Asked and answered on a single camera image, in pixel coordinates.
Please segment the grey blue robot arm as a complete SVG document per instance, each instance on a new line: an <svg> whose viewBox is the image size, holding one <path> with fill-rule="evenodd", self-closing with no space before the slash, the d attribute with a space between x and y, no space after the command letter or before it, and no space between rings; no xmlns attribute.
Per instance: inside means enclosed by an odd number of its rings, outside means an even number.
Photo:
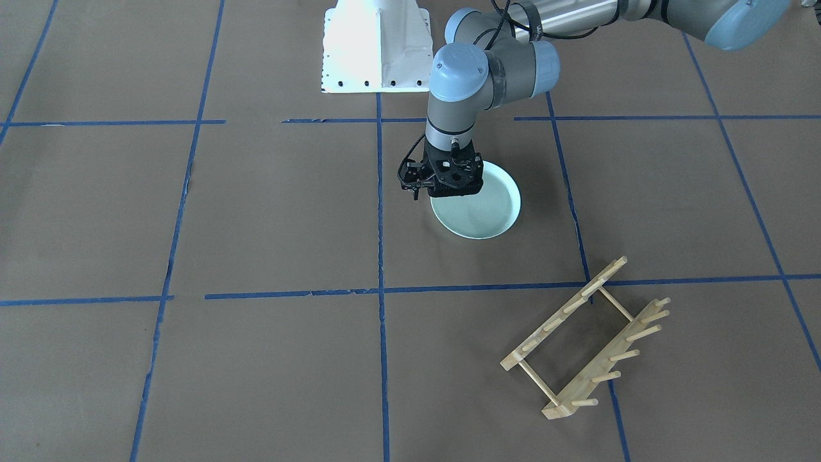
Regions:
<svg viewBox="0 0 821 462"><path fill-rule="evenodd" d="M556 40L583 39L620 20L651 19L736 51L765 35L788 7L788 1L507 1L492 12L460 9L448 19L446 43L433 58L423 156L403 158L401 187L431 197L479 193L478 113L554 88L562 69Z"/></svg>

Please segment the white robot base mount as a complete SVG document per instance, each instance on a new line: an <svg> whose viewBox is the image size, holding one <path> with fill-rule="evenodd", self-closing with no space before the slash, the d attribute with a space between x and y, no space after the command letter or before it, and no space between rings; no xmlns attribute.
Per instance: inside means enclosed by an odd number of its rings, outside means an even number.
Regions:
<svg viewBox="0 0 821 462"><path fill-rule="evenodd" d="M322 92L428 92L430 15L416 1L338 1L323 26Z"/></svg>

